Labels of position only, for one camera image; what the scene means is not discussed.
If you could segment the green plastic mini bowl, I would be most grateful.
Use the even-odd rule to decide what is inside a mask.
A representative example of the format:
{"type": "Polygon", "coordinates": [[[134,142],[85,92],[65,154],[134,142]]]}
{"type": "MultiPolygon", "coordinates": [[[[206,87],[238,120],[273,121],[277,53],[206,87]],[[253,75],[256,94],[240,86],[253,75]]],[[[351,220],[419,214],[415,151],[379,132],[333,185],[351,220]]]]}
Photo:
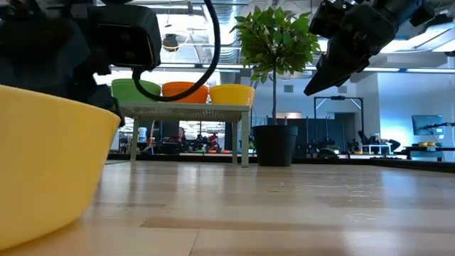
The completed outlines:
{"type": "MultiPolygon", "coordinates": [[[[153,95],[161,95],[161,86],[145,80],[139,81],[141,86],[153,95]]],[[[120,102],[151,102],[137,90],[131,78],[115,79],[111,83],[113,97],[120,102]]]]}

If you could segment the pale green perforated rack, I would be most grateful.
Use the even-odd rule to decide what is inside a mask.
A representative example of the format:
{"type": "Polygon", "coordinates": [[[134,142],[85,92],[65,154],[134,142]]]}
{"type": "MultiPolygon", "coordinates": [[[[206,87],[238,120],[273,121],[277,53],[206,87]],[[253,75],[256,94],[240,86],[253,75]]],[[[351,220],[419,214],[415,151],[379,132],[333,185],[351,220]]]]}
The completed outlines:
{"type": "Polygon", "coordinates": [[[134,120],[133,137],[130,159],[137,158],[137,142],[139,134],[139,120],[142,117],[154,120],[182,120],[204,122],[230,122],[232,124],[232,162],[237,163],[237,132],[241,131],[242,153],[241,166],[249,166],[249,113],[247,105],[212,105],[189,104],[172,102],[122,102],[119,105],[121,113],[134,120]]]}

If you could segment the black plant pot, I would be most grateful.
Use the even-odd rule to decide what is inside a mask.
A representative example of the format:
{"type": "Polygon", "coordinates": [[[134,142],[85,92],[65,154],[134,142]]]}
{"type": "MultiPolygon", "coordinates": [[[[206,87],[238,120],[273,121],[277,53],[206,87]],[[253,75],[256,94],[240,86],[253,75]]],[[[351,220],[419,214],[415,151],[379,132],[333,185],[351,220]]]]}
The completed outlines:
{"type": "Polygon", "coordinates": [[[264,125],[252,128],[260,166],[291,166],[298,127],[264,125]]]}

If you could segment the background computer monitor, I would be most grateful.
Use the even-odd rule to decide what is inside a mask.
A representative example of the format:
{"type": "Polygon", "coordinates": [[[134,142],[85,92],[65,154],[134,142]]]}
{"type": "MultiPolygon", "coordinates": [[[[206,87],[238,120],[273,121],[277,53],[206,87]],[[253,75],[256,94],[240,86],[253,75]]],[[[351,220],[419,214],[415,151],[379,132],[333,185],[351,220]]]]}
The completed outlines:
{"type": "Polygon", "coordinates": [[[445,135],[445,128],[442,114],[434,115],[412,115],[412,128],[415,136],[424,135],[445,135]]]}

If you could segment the black ceiling-mounted device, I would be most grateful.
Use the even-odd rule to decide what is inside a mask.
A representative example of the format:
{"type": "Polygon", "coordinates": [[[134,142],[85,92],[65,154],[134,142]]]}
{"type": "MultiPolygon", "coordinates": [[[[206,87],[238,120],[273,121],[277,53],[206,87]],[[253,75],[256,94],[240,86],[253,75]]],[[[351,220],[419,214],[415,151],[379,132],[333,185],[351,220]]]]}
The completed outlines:
{"type": "Polygon", "coordinates": [[[176,34],[168,33],[162,41],[164,50],[168,52],[175,52],[179,48],[176,34]]]}

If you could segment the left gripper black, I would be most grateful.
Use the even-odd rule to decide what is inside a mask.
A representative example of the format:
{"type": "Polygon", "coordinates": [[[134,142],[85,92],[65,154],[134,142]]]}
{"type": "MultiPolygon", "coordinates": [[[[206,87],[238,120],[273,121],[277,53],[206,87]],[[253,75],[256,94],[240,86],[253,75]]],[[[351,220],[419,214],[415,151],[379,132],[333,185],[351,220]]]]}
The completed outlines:
{"type": "Polygon", "coordinates": [[[57,70],[45,82],[45,92],[54,96],[76,96],[76,100],[116,114],[119,127],[124,117],[119,101],[112,96],[110,86],[99,85],[95,73],[110,73],[107,51],[95,44],[94,28],[88,20],[86,6],[66,6],[60,13],[64,24],[71,30],[68,42],[56,56],[57,70]]]}

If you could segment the green leafy small tree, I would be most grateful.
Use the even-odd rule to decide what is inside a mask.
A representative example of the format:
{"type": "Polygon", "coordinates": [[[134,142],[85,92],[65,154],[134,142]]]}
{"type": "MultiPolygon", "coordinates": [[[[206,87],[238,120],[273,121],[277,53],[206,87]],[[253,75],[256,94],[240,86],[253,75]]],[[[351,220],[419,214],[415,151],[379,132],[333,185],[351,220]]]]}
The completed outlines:
{"type": "Polygon", "coordinates": [[[255,7],[246,16],[236,16],[242,65],[252,69],[251,80],[272,81],[272,120],[277,123],[277,76],[302,73],[320,51],[319,40],[309,30],[310,13],[300,16],[277,7],[255,7]]]}

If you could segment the orange-red plastic mini bowl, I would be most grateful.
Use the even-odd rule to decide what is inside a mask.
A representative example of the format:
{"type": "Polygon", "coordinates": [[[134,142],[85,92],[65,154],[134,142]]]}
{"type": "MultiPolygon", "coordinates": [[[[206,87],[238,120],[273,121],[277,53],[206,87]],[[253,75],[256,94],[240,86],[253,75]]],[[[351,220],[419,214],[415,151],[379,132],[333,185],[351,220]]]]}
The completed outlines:
{"type": "MultiPolygon", "coordinates": [[[[167,82],[162,85],[161,91],[164,97],[180,94],[193,86],[192,82],[167,82]]],[[[209,88],[205,85],[200,86],[192,95],[189,95],[177,103],[196,103],[205,104],[208,99],[209,88]]]]}

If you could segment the silver ceiling air duct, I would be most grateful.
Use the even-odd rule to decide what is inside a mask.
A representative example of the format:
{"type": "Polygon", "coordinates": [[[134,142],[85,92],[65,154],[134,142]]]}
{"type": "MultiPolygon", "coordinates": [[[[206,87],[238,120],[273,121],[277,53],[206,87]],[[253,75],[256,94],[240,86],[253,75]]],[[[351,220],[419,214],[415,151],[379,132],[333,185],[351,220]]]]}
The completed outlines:
{"type": "Polygon", "coordinates": [[[237,64],[239,62],[239,49],[236,48],[237,31],[231,32],[234,25],[237,24],[236,16],[240,15],[241,6],[215,4],[214,8],[220,24],[220,59],[218,66],[222,64],[237,64]]]}

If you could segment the yellow plastic mini bowl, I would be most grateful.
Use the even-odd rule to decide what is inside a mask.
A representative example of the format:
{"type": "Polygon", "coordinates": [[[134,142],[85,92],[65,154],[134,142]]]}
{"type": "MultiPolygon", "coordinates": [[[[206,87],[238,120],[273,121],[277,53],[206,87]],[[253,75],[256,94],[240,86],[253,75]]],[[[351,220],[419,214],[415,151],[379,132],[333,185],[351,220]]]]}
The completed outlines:
{"type": "Polygon", "coordinates": [[[248,85],[224,84],[209,89],[210,99],[214,105],[252,106],[255,89],[248,85]]]}
{"type": "Polygon", "coordinates": [[[119,121],[99,107],[0,85],[0,251],[82,215],[119,121]]]}

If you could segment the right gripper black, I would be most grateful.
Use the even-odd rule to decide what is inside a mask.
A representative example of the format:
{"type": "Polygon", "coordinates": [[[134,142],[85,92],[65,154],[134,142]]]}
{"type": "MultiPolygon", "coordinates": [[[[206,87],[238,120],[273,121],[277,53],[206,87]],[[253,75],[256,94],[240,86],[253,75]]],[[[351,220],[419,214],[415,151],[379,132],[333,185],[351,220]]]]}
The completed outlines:
{"type": "Polygon", "coordinates": [[[353,44],[341,35],[328,40],[326,54],[319,58],[317,71],[306,86],[305,95],[342,85],[353,73],[366,68],[370,64],[371,53],[379,53],[397,32],[396,17],[382,6],[353,7],[350,24],[353,27],[353,44]]]}

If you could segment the ceiling strip light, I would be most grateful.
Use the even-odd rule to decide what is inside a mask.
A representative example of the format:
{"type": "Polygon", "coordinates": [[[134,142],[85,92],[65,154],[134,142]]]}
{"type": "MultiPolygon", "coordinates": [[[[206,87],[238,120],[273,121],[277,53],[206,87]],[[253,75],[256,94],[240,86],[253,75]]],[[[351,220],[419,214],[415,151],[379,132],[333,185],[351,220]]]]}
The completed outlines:
{"type": "MultiPolygon", "coordinates": [[[[158,68],[209,68],[210,64],[201,63],[162,63],[158,68]]],[[[215,68],[218,69],[243,69],[243,65],[240,64],[217,64],[215,68]]]]}
{"type": "Polygon", "coordinates": [[[363,72],[368,73],[431,73],[455,75],[455,68],[379,68],[367,67],[363,72]]]}

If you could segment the black aluminium table frame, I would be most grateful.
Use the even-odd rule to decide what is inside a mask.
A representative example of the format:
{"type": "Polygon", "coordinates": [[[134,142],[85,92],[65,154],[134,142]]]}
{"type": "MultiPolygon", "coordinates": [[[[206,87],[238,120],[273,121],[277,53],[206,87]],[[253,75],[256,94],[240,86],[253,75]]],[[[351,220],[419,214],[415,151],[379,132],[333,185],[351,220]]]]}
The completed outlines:
{"type": "MultiPolygon", "coordinates": [[[[203,163],[233,163],[229,154],[193,154],[193,155],[146,155],[136,156],[137,161],[177,161],[177,162],[203,162],[203,163]]],[[[234,162],[241,163],[239,156],[234,162]]],[[[314,159],[314,158],[293,158],[292,164],[313,164],[313,165],[356,165],[356,166],[380,166],[395,169],[409,169],[419,171],[433,171],[440,173],[455,174],[455,162],[439,161],[412,161],[399,159],[314,159]]]]}

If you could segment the black background rig frame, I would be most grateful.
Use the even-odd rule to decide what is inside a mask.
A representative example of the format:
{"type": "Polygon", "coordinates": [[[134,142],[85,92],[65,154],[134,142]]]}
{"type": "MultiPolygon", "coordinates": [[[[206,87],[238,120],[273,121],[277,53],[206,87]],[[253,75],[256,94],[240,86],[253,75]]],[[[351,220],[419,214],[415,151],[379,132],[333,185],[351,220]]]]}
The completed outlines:
{"type": "Polygon", "coordinates": [[[362,97],[342,95],[314,97],[314,118],[308,119],[307,141],[317,143],[319,147],[337,148],[343,153],[353,153],[359,149],[364,139],[358,132],[365,131],[365,110],[362,97]],[[325,102],[352,102],[358,112],[327,112],[325,117],[318,116],[318,111],[325,102]]]}

